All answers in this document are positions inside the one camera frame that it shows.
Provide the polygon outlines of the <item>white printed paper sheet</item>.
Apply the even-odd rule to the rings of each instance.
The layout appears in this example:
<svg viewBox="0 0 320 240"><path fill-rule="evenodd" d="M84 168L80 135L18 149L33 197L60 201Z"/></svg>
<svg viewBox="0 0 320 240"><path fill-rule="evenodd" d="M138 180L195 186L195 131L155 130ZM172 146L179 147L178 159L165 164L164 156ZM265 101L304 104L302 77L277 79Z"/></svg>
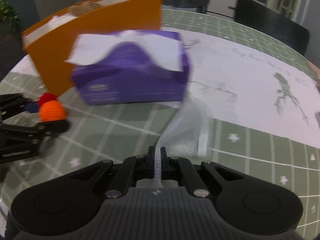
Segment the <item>white printed paper sheet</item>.
<svg viewBox="0 0 320 240"><path fill-rule="evenodd" d="M178 32L186 49L190 72L184 98L132 103L178 109L187 98L196 98L209 107L213 119L319 147L319 92L304 72L232 41L175 28L161 30ZM74 83L70 89L89 107L131 104L89 105ZM33 98L45 91L49 90L27 52L1 85L2 93L22 92ZM66 107L61 95L59 101Z"/></svg>

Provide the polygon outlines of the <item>white round cushion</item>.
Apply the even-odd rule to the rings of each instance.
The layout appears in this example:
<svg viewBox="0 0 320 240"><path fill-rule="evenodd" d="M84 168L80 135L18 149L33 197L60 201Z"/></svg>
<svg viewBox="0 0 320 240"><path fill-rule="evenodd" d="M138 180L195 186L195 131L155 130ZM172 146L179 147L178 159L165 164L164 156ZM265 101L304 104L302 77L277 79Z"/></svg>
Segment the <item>white round cushion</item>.
<svg viewBox="0 0 320 240"><path fill-rule="evenodd" d="M66 13L61 16L55 15L48 21L47 26L48 26L49 30L53 30L53 29L56 29L57 27L64 25L74 19L76 19L76 16L74 16L70 13Z"/></svg>

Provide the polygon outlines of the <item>orange cardboard box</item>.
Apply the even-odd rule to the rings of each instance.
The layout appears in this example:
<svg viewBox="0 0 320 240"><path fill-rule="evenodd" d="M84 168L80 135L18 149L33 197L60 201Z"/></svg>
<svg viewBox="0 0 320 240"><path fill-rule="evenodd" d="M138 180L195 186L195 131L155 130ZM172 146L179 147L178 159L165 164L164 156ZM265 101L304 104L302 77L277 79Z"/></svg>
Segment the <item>orange cardboard box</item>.
<svg viewBox="0 0 320 240"><path fill-rule="evenodd" d="M108 54L126 30L158 30L162 0L90 0L103 7L49 30L47 23L62 9L22 33L24 50L30 55L46 88L61 95L73 86L74 65L95 64Z"/></svg>

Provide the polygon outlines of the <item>clear mesh plastic bag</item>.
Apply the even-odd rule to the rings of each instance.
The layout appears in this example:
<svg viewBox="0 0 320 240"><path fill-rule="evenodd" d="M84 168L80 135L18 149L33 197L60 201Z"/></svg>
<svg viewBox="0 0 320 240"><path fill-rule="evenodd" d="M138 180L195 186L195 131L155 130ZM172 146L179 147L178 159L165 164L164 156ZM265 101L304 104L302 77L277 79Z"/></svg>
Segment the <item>clear mesh plastic bag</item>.
<svg viewBox="0 0 320 240"><path fill-rule="evenodd" d="M204 159L211 143L212 120L209 107L201 100L187 98L168 123L155 146L152 179L138 182L138 188L172 188L161 182L161 148L169 157Z"/></svg>

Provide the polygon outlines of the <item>orange knitted ball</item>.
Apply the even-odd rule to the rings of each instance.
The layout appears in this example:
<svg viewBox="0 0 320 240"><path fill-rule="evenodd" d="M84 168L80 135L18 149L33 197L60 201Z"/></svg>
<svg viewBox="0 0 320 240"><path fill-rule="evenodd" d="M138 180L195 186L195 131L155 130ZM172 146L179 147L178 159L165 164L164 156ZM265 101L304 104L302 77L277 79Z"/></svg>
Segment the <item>orange knitted ball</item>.
<svg viewBox="0 0 320 240"><path fill-rule="evenodd" d="M39 119L41 122L59 121L66 119L66 111L62 104L57 100L55 94L45 92L37 101L39 108Z"/></svg>

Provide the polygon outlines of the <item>purple tissue box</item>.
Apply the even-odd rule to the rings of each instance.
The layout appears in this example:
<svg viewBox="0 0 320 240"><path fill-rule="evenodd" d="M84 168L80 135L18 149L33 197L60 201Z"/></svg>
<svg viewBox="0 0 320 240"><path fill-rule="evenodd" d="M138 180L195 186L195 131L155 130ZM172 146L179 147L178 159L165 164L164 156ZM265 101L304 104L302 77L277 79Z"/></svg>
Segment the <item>purple tissue box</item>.
<svg viewBox="0 0 320 240"><path fill-rule="evenodd" d="M89 105L182 101L190 63L175 31L126 30L95 64L74 65L71 79Z"/></svg>

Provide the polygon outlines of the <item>green potted plant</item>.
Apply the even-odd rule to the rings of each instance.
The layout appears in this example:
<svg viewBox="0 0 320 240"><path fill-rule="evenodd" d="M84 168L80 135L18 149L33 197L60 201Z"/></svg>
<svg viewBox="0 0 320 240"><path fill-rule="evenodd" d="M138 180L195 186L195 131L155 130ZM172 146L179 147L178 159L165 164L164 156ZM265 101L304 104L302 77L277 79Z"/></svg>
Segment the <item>green potted plant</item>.
<svg viewBox="0 0 320 240"><path fill-rule="evenodd" d="M6 23L12 35L20 36L22 33L22 24L18 12L8 2L8 0L1 0L1 23Z"/></svg>

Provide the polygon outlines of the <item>green grid tablecloth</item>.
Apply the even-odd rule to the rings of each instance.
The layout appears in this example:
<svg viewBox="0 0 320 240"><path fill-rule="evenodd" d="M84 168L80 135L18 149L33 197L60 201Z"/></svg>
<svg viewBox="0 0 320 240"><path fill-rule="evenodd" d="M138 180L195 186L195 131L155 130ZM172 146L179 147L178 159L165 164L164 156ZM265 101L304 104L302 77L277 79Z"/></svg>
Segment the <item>green grid tablecloth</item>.
<svg viewBox="0 0 320 240"><path fill-rule="evenodd" d="M314 79L307 59L287 45L240 24L195 12L164 9L162 25L195 31L242 44L273 56ZM89 107L75 90L60 96L71 128L54 139L43 156L14 162L1 179L1 208L8 212L22 190L111 158L114 162L154 145L175 110L155 103ZM213 122L214 160L224 166L292 189L302 200L298 232L306 239L319 234L319 150L256 129Z"/></svg>

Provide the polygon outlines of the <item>brown coir bear mat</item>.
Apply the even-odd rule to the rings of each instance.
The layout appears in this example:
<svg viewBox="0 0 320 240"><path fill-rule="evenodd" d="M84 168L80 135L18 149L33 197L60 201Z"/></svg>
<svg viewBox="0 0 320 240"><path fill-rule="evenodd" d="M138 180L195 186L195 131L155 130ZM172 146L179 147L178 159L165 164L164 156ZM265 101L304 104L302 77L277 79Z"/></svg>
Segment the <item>brown coir bear mat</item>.
<svg viewBox="0 0 320 240"><path fill-rule="evenodd" d="M82 15L85 15L89 12L98 10L102 8L103 6L99 3L91 2L91 1L85 1L81 3L80 5L73 5L68 8L68 13L72 14L73 16L79 17Z"/></svg>

